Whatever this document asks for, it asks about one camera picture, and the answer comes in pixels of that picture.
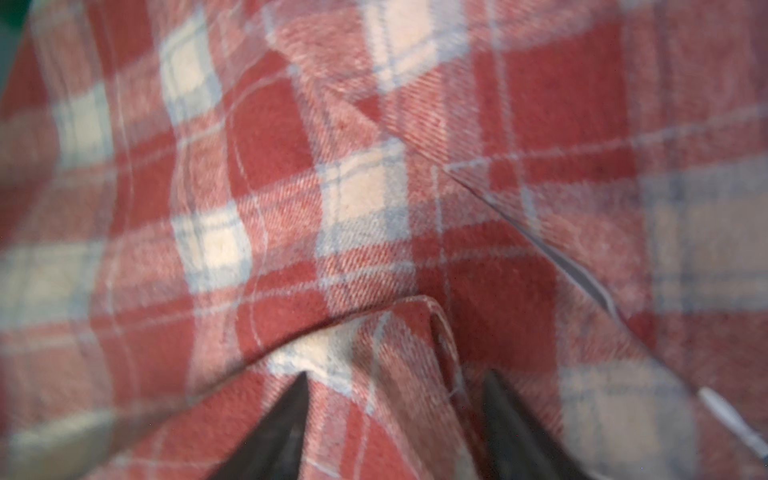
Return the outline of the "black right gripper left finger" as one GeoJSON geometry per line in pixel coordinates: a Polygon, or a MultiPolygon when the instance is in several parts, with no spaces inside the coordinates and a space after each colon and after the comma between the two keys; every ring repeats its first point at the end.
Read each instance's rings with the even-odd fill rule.
{"type": "Polygon", "coordinates": [[[309,405],[308,376],[303,371],[208,479],[298,479],[309,405]]]}

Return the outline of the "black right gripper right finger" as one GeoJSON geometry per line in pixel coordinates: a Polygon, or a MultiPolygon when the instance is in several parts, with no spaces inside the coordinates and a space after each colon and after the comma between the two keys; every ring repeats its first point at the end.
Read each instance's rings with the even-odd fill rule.
{"type": "Polygon", "coordinates": [[[485,375],[482,410],[492,479],[590,478],[496,370],[485,375]]]}

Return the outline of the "red plaid skirt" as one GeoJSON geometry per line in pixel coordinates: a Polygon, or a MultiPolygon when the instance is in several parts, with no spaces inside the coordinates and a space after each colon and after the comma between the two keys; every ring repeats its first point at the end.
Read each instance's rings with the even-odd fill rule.
{"type": "Polygon", "coordinates": [[[1,99],[1,475],[763,479],[763,1],[35,1],[1,99]]]}

